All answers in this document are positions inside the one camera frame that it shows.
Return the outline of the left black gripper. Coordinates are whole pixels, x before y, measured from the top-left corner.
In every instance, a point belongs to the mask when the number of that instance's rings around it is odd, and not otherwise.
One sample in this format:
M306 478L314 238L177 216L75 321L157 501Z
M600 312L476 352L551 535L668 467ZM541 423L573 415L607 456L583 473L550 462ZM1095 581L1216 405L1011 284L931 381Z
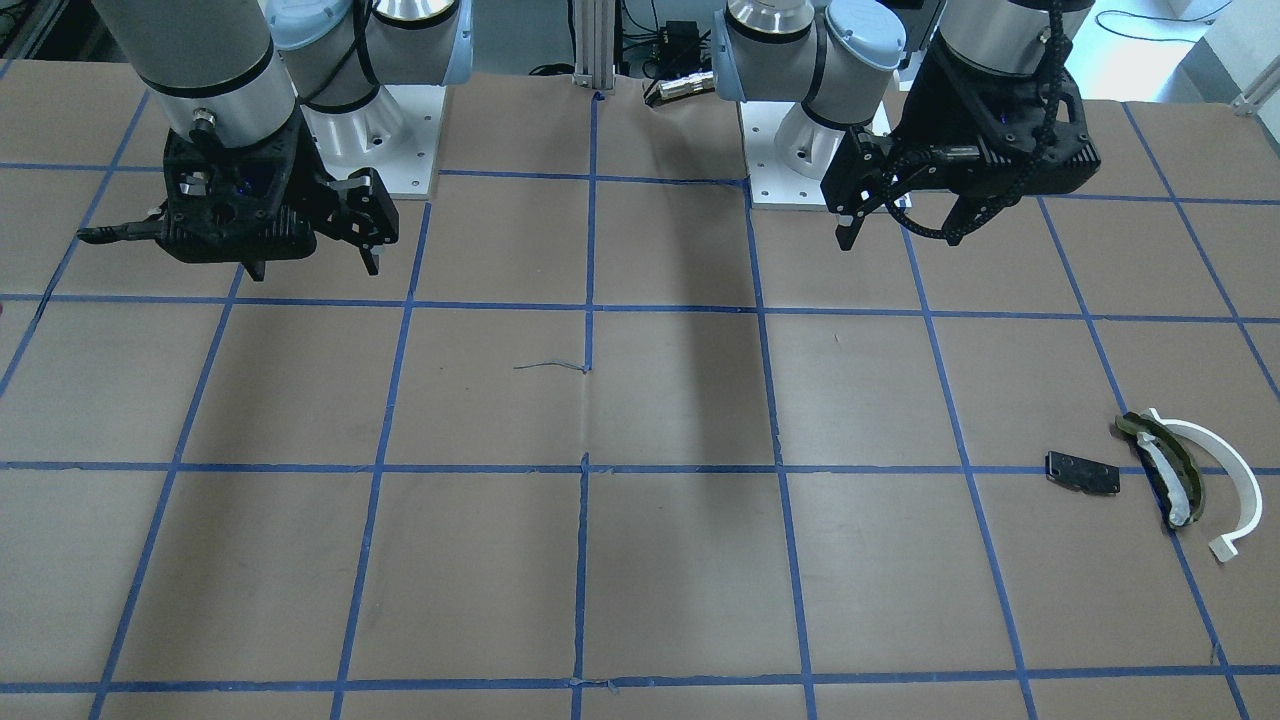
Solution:
M1001 77L936 41L892 132L846 131L820 182L850 251L883 208L910 232L959 246L1027 195L1071 193L1101 165L1070 41L1051 41L1028 77Z

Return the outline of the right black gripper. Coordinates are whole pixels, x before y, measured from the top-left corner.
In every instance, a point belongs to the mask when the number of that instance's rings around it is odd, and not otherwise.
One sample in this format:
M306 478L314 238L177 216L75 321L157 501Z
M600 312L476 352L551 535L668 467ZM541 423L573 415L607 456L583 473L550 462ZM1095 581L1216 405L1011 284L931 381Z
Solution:
M151 240L182 263L236 263L264 282L269 261L311 256L317 234L355 246L376 277L381 246L399 238L399 214L378 170L332 176L300 110L260 142L233 149L216 117L200 108L187 136L166 137L163 174L166 200L145 220L81 228L79 241Z

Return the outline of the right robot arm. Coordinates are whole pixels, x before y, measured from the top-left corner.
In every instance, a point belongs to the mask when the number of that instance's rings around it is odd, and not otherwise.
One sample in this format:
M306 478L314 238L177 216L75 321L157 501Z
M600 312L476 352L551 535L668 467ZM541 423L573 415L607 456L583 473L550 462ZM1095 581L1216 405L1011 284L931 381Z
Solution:
M381 155L402 146L396 86L461 85L474 63L466 1L97 1L163 109L166 197L82 243L151 241L188 264L311 256L351 245L366 273L399 238Z

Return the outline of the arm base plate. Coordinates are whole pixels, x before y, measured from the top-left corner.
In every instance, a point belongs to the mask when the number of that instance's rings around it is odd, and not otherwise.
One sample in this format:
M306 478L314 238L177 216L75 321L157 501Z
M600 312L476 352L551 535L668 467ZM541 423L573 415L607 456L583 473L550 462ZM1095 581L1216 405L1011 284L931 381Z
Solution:
M337 179L374 168L393 199L428 200L447 95L442 86L393 85L353 111L303 108L302 113L326 170Z
M820 182L844 137L797 102L741 102L751 202L765 210L824 211Z

